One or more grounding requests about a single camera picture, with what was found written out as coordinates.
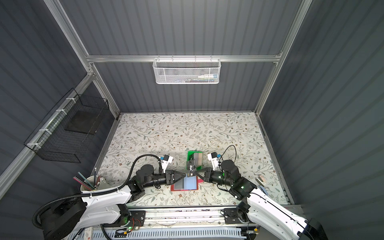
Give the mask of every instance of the colored pencil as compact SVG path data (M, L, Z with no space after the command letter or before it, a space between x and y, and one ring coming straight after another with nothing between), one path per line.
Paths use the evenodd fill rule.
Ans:
M92 189L90 187L88 187L85 183L83 183L82 181L80 181L77 177L73 177L73 179L75 181L77 181L78 183L80 183L81 185L83 185L85 188L87 188L89 191L91 191Z
M80 172L77 172L79 175L80 175L80 177L82 177L83 179L84 179L84 181L90 186L90 187L92 187L93 185L80 173Z
M96 168L95 168L95 176L93 177L93 185L96 186L97 182L96 182Z
M90 189L95 189L93 186L91 186L91 185L88 185L86 182L82 182L82 183L84 183L85 185L87 185L88 186L88 188L90 188Z

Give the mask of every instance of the table surface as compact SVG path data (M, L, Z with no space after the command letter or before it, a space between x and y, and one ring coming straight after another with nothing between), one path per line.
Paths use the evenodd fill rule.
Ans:
M203 167L211 166L207 154L217 152L223 159L232 159L240 174L256 183L262 174L268 181L266 190L279 204L287 204L278 176L271 163L261 130L254 113L125 113L114 134L99 174L113 186L123 183L133 160L143 154L174 157L167 169L186 172L189 150L203 152ZM137 161L134 173L144 164L158 171L153 158ZM199 183L198 190L174 191L170 186L146 188L146 195L128 205L183 206L183 205L237 205L232 195L214 184Z

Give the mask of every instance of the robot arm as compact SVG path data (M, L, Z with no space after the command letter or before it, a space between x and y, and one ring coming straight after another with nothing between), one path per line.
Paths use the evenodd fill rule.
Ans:
M321 224L316 220L307 221L288 211L270 199L263 188L241 177L232 160L223 161L221 169L222 171L217 171L207 167L196 171L195 174L205 182L230 187L228 192L241 201L236 207L237 216L241 221L256 223L281 240L298 240L302 235L311 240L328 239Z
M143 156L156 157L162 168L155 174L153 166L146 164L130 179L134 163ZM32 222L43 230L45 240L60 240L73 230L104 223L121 223L119 225L126 227L131 218L126 203L141 198L145 194L146 187L159 188L161 185L172 185L185 177L185 173L166 170L171 161L172 157L167 155L162 158L151 154L142 155L132 164L131 172L123 185L83 191L81 194L51 201L35 213ZM37 222L37 216L40 217L41 223Z

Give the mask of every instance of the aluminum rail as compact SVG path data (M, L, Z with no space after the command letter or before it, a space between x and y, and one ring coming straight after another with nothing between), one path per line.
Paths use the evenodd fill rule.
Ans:
M143 228L182 228L182 227L247 227L258 226L256 223L225 224L225 218L220 213L225 208L236 206L201 206L201 207L163 207L163 208L135 208L129 206L130 211L146 211Z
M276 174L277 174L277 177L279 178L280 185L283 188L283 191L286 193L286 197L288 198L289 203L294 205L295 202L293 200L291 192L289 191L289 188L288 188L288 185L287 185L287 183L285 181L283 172L281 171L279 162L277 161L275 152L273 151L272 144L269 141L268 135L266 134L266 131L265 131L262 119L258 115L256 115L256 119L257 119L257 123L259 124L259 127L260 127L260 129L262 131L262 135L263 135L263 138L264 138L264 141L265 141L265 145L266 145L267 150L269 152L269 156L271 157L271 161L272 161L273 167L276 170Z
M78 94L82 94L85 89L91 84L94 80L95 75L93 73L88 73L83 80L77 85L75 91L72 91L66 99L64 99L63 103L58 107L58 109L63 109L71 99L76 96L76 92ZM54 119L59 115L59 111L55 111L52 116L45 122L42 126L42 129L46 129ZM29 143L36 143L41 135L42 131L38 131L31 139ZM4 194L8 191L8 189L15 182L17 177L21 174L21 172L25 169L28 163L35 156L35 152L31 149L24 147L23 150L16 156L16 158L11 162L11 164L4 170L4 172L0 176L0 199L4 196Z
M280 61L272 69L272 72L267 80L267 83L265 84L262 95L260 96L259 102L256 105L256 108L255 108L256 115L260 115L265 105L265 102L269 96L269 93L271 92L272 87L277 77L279 76L281 68L285 62L285 59L287 58L287 55L293 45L293 41L296 38L297 32L299 31L301 24L303 23L304 17L308 12L308 9L310 8L311 3L312 3L312 0L302 0L300 4L299 10L296 13L296 16L293 20L291 28L289 29L288 35L285 38L283 47L281 48Z
M171 56L171 55L89 55L86 57L91 63L110 63L110 62L126 62L126 63L151 63L155 58L161 61L177 61L177 62L193 62L193 61L221 61L221 62L273 62L280 60L280 55L215 55L215 56Z
M96 78L93 83L96 88L99 90L99 93L102 98L108 100L109 109L111 110L114 117L120 115L119 107L117 106L115 100L113 99L111 93L109 92L105 82L97 71L96 67L88 62L86 56L88 56L88 51L85 48L83 42L81 41L79 35L77 34L74 26L71 23L68 15L66 14L63 6L61 5L59 0L44 0L45 5L48 7L49 11L55 18L57 24L60 29L63 31L65 37L68 42L71 44L73 50L75 51L77 57L82 63L84 69L87 72L94 72L96 74Z

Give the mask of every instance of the black wire basket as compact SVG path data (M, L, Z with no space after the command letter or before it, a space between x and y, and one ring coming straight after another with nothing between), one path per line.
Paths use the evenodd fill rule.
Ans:
M94 135L109 111L108 101L76 95L42 131L36 143L25 146L43 160L81 163Z

